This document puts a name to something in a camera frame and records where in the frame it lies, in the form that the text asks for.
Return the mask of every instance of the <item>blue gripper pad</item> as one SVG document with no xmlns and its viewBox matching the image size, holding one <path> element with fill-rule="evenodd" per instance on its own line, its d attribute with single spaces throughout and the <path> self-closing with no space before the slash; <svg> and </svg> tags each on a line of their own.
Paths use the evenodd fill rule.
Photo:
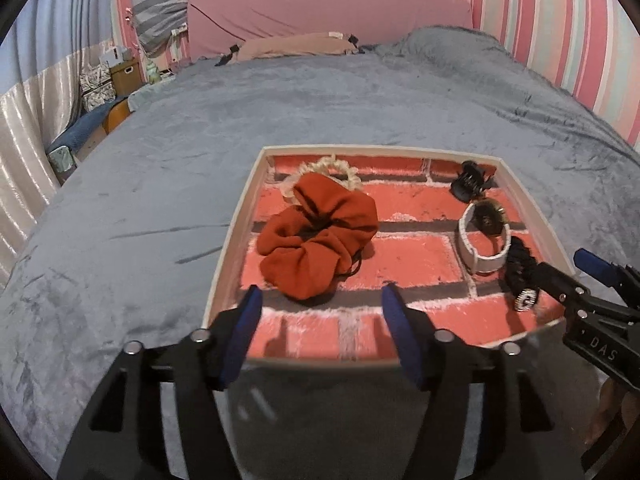
<svg viewBox="0 0 640 480">
<path fill-rule="evenodd" d="M 424 381 L 422 349 L 406 317 L 405 309 L 404 301 L 393 286 L 382 287 L 382 314 L 398 350 L 400 365 L 409 380 L 421 388 Z"/>
<path fill-rule="evenodd" d="M 225 388 L 238 378 L 251 339 L 254 338 L 262 315 L 262 291 L 255 285 L 249 287 L 237 308 L 241 308 L 242 313 L 226 346 L 220 372 L 220 383 Z"/>
<path fill-rule="evenodd" d="M 574 264 L 606 286 L 616 286 L 620 282 L 616 266 L 606 262 L 587 249 L 578 249 L 574 254 Z"/>
</svg>

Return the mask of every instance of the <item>tray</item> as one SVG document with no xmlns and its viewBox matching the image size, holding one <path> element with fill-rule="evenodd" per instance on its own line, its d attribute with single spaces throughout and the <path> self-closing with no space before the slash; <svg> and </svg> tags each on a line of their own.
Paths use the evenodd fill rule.
<svg viewBox="0 0 640 480">
<path fill-rule="evenodd" d="M 264 282 L 255 239 L 273 214 L 289 206 L 280 192 L 282 180 L 302 162 L 325 155 L 358 168 L 363 190 L 376 200 L 380 231 L 363 251 L 356 275 L 338 283 L 332 294 L 297 302 Z M 248 359 L 262 364 L 397 364 L 380 303 L 380 287 L 386 282 L 396 282 L 408 305 L 425 311 L 437 327 L 478 346 L 496 346 L 555 324 L 563 309 L 548 295 L 542 294 L 534 310 L 514 312 L 500 271 L 471 276 L 460 262 L 454 232 L 466 205 L 450 194 L 449 186 L 465 160 L 493 174 L 497 187 L 487 195 L 505 206 L 513 234 L 523 238 L 539 261 L 575 276 L 553 229 L 500 158 L 389 146 L 268 146 L 258 155 L 232 218 L 203 327 L 220 311 L 235 307 L 252 283 L 264 291 L 264 308 Z M 497 251 L 496 241 L 479 232 L 470 236 L 480 251 Z"/>
</svg>

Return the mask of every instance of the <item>gray blanket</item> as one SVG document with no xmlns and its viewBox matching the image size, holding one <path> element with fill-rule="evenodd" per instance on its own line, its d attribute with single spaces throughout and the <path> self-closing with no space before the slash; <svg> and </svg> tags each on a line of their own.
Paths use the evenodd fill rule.
<svg viewBox="0 0 640 480">
<path fill-rule="evenodd" d="M 65 184 L 0 298 L 0 403 L 47 471 L 125 341 L 169 344 L 199 325 L 255 157 L 297 143 L 501 156 L 569 254 L 640 266 L 639 155 L 491 37 L 427 28 L 356 56 L 198 62 Z M 598 376 L 562 347 L 561 329 L 527 351 L 578 446 Z M 254 369 L 219 401 L 246 478 L 373 480 L 401 475 L 425 400 L 397 370 Z M 472 463 L 470 453 L 460 474 Z"/>
</svg>

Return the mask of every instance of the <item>pink headboard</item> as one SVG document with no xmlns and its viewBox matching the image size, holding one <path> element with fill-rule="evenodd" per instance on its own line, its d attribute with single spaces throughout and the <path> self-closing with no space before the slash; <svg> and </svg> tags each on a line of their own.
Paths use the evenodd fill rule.
<svg viewBox="0 0 640 480">
<path fill-rule="evenodd" d="M 192 60 L 254 38 L 335 31 L 364 45 L 429 25 L 472 28 L 463 0 L 188 0 L 187 20 Z"/>
</svg>

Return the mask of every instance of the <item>satin curtain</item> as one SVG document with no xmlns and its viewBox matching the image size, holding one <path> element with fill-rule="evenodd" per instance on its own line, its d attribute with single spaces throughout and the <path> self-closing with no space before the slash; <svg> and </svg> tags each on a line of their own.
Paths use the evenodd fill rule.
<svg viewBox="0 0 640 480">
<path fill-rule="evenodd" d="M 29 0 L 0 45 L 0 288 L 59 187 L 45 148 L 111 40 L 110 0 Z"/>
</svg>

